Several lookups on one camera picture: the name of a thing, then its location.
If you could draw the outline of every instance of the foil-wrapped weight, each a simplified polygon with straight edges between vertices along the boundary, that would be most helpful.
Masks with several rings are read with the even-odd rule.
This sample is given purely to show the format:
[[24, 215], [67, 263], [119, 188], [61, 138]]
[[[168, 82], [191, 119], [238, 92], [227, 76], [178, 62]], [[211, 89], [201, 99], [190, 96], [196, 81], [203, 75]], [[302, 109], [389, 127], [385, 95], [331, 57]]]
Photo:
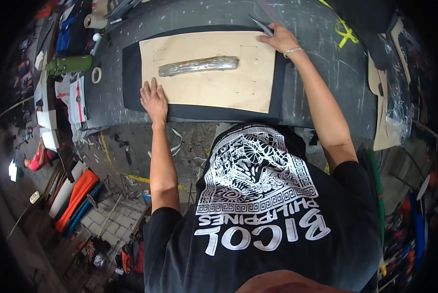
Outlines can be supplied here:
[[175, 76], [190, 72], [234, 70], [239, 66], [239, 58], [235, 56], [216, 56], [165, 64], [159, 67], [159, 76]]

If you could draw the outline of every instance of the right hand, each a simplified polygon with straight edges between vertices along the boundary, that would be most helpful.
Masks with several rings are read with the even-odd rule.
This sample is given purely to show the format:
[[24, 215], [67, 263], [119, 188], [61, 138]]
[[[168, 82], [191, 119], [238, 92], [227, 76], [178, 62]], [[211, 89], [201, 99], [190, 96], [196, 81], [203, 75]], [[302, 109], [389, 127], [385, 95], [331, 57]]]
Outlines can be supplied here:
[[274, 37], [257, 36], [256, 40], [270, 45], [276, 51], [284, 53], [293, 48], [300, 48], [294, 34], [277, 22], [269, 25], [269, 28], [274, 30]]
[[152, 125], [167, 121], [168, 103], [163, 93], [163, 87], [157, 86], [157, 80], [152, 78], [151, 86], [148, 82], [140, 90], [140, 103], [149, 114]]

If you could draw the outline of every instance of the black t-shirt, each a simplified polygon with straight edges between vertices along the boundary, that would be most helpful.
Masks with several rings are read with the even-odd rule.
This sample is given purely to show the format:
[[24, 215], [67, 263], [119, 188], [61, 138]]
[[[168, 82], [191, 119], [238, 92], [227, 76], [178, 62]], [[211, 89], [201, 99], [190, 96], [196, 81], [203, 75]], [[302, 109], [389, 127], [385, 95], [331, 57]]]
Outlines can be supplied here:
[[304, 152], [289, 129], [242, 124], [220, 135], [196, 206], [184, 217], [157, 209], [144, 227], [146, 292], [235, 292], [275, 270], [360, 291], [382, 256], [368, 174], [345, 162], [328, 176]]

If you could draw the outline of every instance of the scissors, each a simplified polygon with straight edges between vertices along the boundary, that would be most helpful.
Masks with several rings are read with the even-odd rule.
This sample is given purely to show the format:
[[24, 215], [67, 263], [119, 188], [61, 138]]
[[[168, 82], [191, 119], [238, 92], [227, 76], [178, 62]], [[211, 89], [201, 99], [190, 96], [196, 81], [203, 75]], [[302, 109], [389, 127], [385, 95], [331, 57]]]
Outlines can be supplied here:
[[272, 31], [267, 25], [265, 25], [263, 22], [261, 22], [261, 21], [259, 21], [259, 20], [256, 20], [256, 19], [253, 18], [253, 16], [251, 16], [250, 14], [249, 14], [248, 16], [250, 16], [251, 19], [252, 19], [254, 22], [256, 22], [256, 24], [257, 24], [260, 28], [262, 28], [263, 31], [264, 31], [266, 34], [268, 34], [268, 36], [270, 36], [270, 37], [274, 37], [274, 33], [273, 33], [273, 31]]

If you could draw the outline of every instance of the work table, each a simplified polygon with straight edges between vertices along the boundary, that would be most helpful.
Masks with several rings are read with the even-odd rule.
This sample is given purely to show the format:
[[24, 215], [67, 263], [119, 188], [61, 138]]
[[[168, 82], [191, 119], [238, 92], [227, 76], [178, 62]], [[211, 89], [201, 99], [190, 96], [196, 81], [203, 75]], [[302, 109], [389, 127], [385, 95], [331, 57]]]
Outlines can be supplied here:
[[[84, 73], [86, 129], [128, 123], [148, 123], [146, 113], [123, 107], [122, 49], [161, 32], [204, 25], [255, 26], [248, 14], [262, 21], [277, 21], [291, 30], [328, 85], [343, 112], [353, 136], [373, 139], [377, 97], [368, 88], [367, 54], [364, 46], [348, 40], [334, 29], [338, 17], [318, 0], [184, 0], [173, 3], [152, 1], [131, 9], [128, 20], [109, 25], [94, 56], [92, 68]], [[107, 32], [112, 45], [108, 44]], [[102, 78], [91, 81], [92, 69], [100, 67]], [[193, 121], [169, 118], [171, 121]], [[309, 105], [298, 72], [286, 65], [281, 124], [313, 127]]]

